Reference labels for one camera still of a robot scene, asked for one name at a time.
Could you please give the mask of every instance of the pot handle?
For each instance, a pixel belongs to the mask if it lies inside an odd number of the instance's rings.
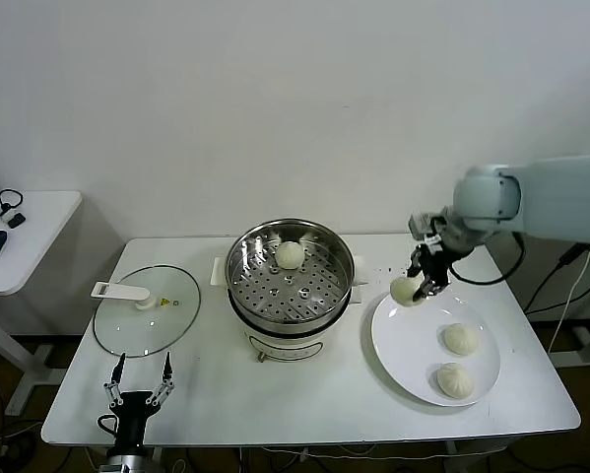
[[[227,277],[225,276],[225,259],[215,258],[214,267],[212,268],[212,286],[227,287]]]

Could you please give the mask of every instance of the floor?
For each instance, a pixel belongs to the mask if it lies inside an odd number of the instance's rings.
[[[552,335],[551,329],[538,329],[538,336],[546,343]],[[35,344],[24,344],[33,350]],[[557,338],[556,351],[573,349],[577,342],[566,329]],[[76,351],[77,343],[59,344],[54,349],[48,363],[54,368],[66,368]],[[579,412],[581,413],[581,427],[569,433],[531,436],[519,440],[511,448],[514,455],[537,470],[524,467],[512,458],[507,451],[495,453],[491,456],[490,464],[480,461],[468,471],[469,473],[532,473],[534,471],[548,471],[565,464],[579,464],[590,471],[590,368],[576,368],[559,370],[559,375]],[[8,362],[0,358],[0,392],[5,401],[10,397],[21,373]],[[21,418],[7,418],[11,427],[6,432],[16,432],[27,426],[33,426],[33,421],[41,421],[46,415],[56,393],[56,387],[39,387],[33,393],[28,407]],[[4,473],[21,471],[23,473],[56,473],[60,467],[62,472],[80,473],[91,472],[93,467],[81,448],[56,447],[42,442],[39,437],[40,426],[33,427],[30,432],[35,438],[35,450],[32,459],[23,468],[10,466],[4,468]],[[314,447],[312,454],[346,455],[343,449],[335,447]],[[422,442],[410,444],[378,445],[369,456],[428,456],[445,453],[445,446],[441,442]],[[90,451],[95,465],[103,462],[101,454]],[[238,471],[239,451],[234,448],[189,448],[169,449],[164,453],[163,465],[167,473],[183,473],[182,464],[175,465],[177,459],[182,458],[188,463],[185,473],[227,473]],[[246,471],[252,473],[339,473],[339,472],[371,472],[371,473],[442,473],[442,459],[407,461],[407,460],[368,460],[368,459],[308,459],[304,462],[295,460],[295,456],[287,453],[271,453],[260,448],[246,449],[243,453]],[[581,472],[585,469],[564,469],[564,473]]]

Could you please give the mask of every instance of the white plate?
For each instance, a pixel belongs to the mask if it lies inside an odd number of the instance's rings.
[[[465,323],[479,332],[479,348],[472,355],[463,357],[446,348],[443,331],[452,323]],[[474,404],[493,388],[500,373],[500,351],[490,329],[449,291],[410,308],[387,296],[375,310],[371,335],[375,352],[388,373],[411,394],[432,404]],[[470,397],[449,397],[436,382],[441,365],[453,362],[463,365],[474,378]]]

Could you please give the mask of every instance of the robotic arm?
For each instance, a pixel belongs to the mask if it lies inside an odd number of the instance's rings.
[[[414,302],[445,289],[452,263],[496,232],[513,232],[522,250],[522,233],[590,243],[590,156],[470,169],[456,184],[451,207],[413,215],[409,229],[422,242],[407,271],[424,274]]]

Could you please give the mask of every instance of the black cable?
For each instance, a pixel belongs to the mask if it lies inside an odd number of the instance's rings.
[[[279,468],[273,464],[273,457],[274,457],[274,455],[270,455],[268,457],[268,464],[271,468],[271,471],[273,473],[284,473],[286,470],[288,470],[290,467],[292,467],[296,463],[296,461],[298,460],[299,454],[296,453],[295,456],[293,458],[291,458],[290,460],[288,460],[284,466],[281,466]]]
[[[312,459],[312,461],[314,461],[318,466],[321,467],[321,469],[325,472],[325,473],[331,473],[329,468],[327,466],[325,466],[321,460],[319,460],[318,458],[316,458],[315,456],[310,456],[310,458]]]
[[[192,469],[194,473],[200,473],[200,470],[196,467],[196,463],[192,460],[192,457],[189,456],[189,448],[185,448],[185,458],[187,459],[187,464]]]
[[[19,200],[14,204],[10,203],[10,202],[4,202],[3,196],[7,192],[15,194],[19,198]],[[3,216],[6,212],[8,212],[10,209],[16,209],[21,204],[23,204],[23,194],[21,192],[19,192],[18,190],[2,189],[0,191],[0,217]]]
[[[65,467],[65,465],[67,464],[67,461],[69,460],[69,455],[71,455],[71,452],[73,449],[74,449],[73,446],[69,447],[69,451],[67,451],[67,454],[65,455],[65,457],[62,459],[62,461],[56,467],[56,469],[53,470],[51,473],[58,473],[60,470],[62,470]]]
[[[102,421],[105,421],[106,419],[114,419],[115,420],[115,428],[117,428],[117,418],[113,414],[104,414],[103,416],[99,416],[98,417],[98,427],[100,427],[106,433],[111,434],[112,436],[115,437],[116,431],[114,431],[113,429],[109,429],[102,422]]]
[[[4,408],[4,402],[3,402],[3,396],[1,395],[1,391],[0,391],[0,415],[1,415],[1,427],[0,427],[0,432],[1,432],[1,444],[3,444],[3,438],[4,438],[4,430],[6,429],[6,409]]]
[[[576,303],[577,301],[581,301],[588,294],[590,294],[590,287],[588,289],[586,289],[583,293],[581,293],[579,296],[577,296],[576,298],[571,299],[570,303],[572,304],[572,303]],[[548,307],[536,308],[536,309],[530,310],[528,312],[525,310],[524,313],[526,313],[527,315],[531,315],[532,313],[544,312],[546,310],[551,310],[553,308],[563,307],[564,305],[566,305],[565,301],[563,303],[549,305]]]
[[[576,463],[568,463],[566,465],[553,466],[553,467],[550,467],[550,468],[530,465],[526,461],[522,460],[518,455],[516,455],[513,452],[513,450],[511,449],[511,447],[509,447],[506,451],[509,453],[509,455],[511,455],[511,458],[513,458],[515,461],[517,461],[518,463],[520,463],[525,468],[528,468],[529,470],[540,471],[542,473],[555,473],[555,472],[563,471],[563,470],[573,470],[573,469],[576,469],[576,470],[586,471],[586,472],[590,473],[590,468],[589,467],[587,467],[585,465],[579,465],[579,464],[576,464]]]
[[[473,284],[474,286],[492,286],[494,284],[498,284],[498,283],[501,283],[502,281],[505,281],[506,279],[509,278],[509,276],[511,276],[513,273],[515,273],[518,270],[518,268],[522,264],[522,261],[524,261],[524,257],[527,254],[527,250],[524,245],[524,240],[522,239],[522,236],[519,233],[513,233],[512,235],[513,235],[513,238],[515,239],[515,242],[518,243],[518,246],[520,247],[520,255],[518,256],[518,260],[511,267],[511,269],[509,269],[509,271],[507,271],[505,274],[503,274],[499,278],[492,279],[491,281],[472,281],[471,279],[467,279],[467,278],[464,278],[463,276],[459,275],[459,273],[456,272],[456,270],[452,267],[451,264],[450,264],[450,273],[452,274],[452,276],[454,276],[459,281],[462,281],[462,282],[468,283],[468,284]]]
[[[522,309],[523,312],[526,313],[526,311],[531,307],[531,305],[533,304],[533,302],[535,301],[535,298],[538,296],[538,294],[540,294],[540,291],[542,291],[542,289],[547,285],[547,283],[551,280],[551,278],[557,273],[557,271],[559,271],[561,268],[556,266],[555,268],[553,268],[553,270],[547,275],[546,278],[544,278],[544,280],[540,283],[540,286],[538,286],[538,288],[535,290],[535,293],[533,293],[533,296],[531,296],[531,299],[529,300],[529,302],[527,302],[527,304],[524,306],[524,308]]]
[[[17,202],[16,204],[11,204],[10,202],[4,202],[3,201],[3,194],[10,192],[12,194],[15,194],[19,197],[19,202]],[[17,207],[19,207],[21,204],[23,204],[23,194],[21,192],[19,192],[18,190],[15,189],[2,189],[0,191],[0,205],[1,208],[3,209],[4,204],[8,204],[8,206],[11,209],[16,209]]]

